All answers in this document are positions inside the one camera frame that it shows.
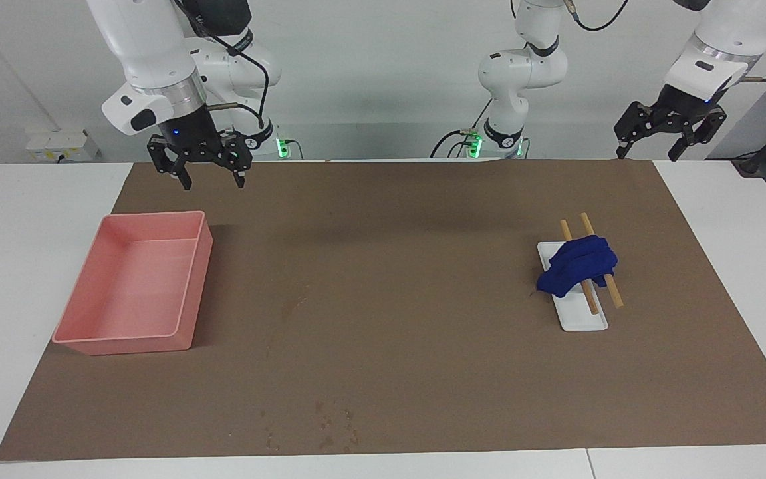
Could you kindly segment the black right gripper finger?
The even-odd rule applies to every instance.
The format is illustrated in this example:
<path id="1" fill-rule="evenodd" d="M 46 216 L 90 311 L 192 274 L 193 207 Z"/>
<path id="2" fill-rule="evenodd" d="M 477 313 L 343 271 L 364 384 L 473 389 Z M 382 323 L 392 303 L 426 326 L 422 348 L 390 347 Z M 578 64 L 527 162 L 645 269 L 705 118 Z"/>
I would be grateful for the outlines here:
<path id="1" fill-rule="evenodd" d="M 176 148 L 159 134 L 153 134 L 147 142 L 147 152 L 159 174 L 173 176 L 183 189 L 190 190 L 192 179 L 186 170 L 190 158 L 189 148 Z"/>
<path id="2" fill-rule="evenodd" d="M 250 169 L 253 156 L 243 134 L 237 131 L 221 133 L 221 166 L 231 170 L 238 188 L 245 184 L 245 174 Z"/>

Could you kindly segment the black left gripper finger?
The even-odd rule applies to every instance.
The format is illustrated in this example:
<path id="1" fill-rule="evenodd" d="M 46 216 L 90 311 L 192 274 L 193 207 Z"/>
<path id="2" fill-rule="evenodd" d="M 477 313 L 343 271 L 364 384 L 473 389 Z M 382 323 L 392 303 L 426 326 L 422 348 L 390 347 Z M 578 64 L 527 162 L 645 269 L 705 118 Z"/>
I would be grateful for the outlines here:
<path id="1" fill-rule="evenodd" d="M 626 158 L 633 144 L 656 133 L 654 109 L 639 101 L 632 101 L 614 125 L 618 145 L 615 150 L 620 160 Z"/>
<path id="2" fill-rule="evenodd" d="M 668 151 L 669 161 L 679 160 L 681 155 L 696 144 L 708 144 L 719 130 L 727 113 L 720 106 L 715 106 L 710 112 L 700 117 L 687 118 L 678 116 L 668 121 L 669 126 L 677 127 L 680 138 Z"/>

